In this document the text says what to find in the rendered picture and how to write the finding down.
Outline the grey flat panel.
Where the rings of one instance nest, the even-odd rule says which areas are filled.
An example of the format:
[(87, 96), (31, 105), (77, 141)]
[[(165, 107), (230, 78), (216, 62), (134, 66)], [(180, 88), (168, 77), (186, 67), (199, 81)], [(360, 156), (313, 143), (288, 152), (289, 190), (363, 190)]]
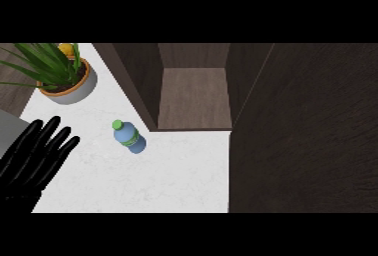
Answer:
[(29, 123), (0, 109), (0, 158)]

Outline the dark wooden cabinet door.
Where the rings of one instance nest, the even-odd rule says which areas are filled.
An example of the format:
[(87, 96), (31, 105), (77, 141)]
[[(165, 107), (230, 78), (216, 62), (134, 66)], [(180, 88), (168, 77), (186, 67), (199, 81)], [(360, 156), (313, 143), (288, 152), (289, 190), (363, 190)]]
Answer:
[(378, 213), (378, 43), (272, 45), (229, 163), (233, 213)]

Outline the blue water bottle green cap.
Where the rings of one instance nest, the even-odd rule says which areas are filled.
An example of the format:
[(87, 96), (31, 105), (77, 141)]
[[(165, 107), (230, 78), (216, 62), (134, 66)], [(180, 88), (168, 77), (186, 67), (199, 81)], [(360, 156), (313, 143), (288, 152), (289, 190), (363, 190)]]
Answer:
[(146, 139), (130, 122), (117, 119), (112, 122), (114, 138), (131, 153), (139, 154), (146, 148)]

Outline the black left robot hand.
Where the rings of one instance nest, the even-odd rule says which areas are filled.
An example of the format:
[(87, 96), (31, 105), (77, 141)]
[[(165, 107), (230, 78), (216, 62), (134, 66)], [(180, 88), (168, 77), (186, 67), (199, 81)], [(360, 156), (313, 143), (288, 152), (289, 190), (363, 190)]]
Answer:
[(0, 158), (0, 215), (31, 213), (43, 191), (55, 178), (80, 137), (66, 126), (53, 133), (60, 117), (53, 116), (43, 124), (35, 119)]

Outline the green potted plant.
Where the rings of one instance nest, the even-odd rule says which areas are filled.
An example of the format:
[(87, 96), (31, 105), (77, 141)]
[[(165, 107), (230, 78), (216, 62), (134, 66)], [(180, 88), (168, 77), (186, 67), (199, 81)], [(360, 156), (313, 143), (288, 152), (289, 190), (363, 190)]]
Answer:
[(13, 85), (37, 88), (41, 94), (58, 104), (78, 103), (91, 94), (97, 85), (97, 74), (81, 57), (80, 47), (74, 45), (74, 55), (66, 56), (55, 43), (15, 43), (19, 54), (1, 48), (28, 66), (0, 60), (0, 64), (10, 67), (35, 80), (34, 84), (1, 82), (1, 85)]

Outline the dark wooden cabinet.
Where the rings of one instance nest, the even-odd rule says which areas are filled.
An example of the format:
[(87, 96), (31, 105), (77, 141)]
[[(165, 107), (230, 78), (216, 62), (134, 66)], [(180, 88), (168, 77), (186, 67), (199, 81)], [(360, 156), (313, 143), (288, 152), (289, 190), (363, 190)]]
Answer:
[(93, 45), (152, 131), (233, 129), (269, 43)]

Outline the yellow fruit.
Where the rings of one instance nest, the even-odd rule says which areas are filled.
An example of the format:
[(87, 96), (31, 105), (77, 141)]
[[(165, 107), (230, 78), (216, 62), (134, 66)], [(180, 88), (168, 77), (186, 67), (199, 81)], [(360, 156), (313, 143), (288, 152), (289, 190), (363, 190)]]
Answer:
[(60, 43), (58, 48), (66, 56), (74, 55), (74, 45), (71, 43)]

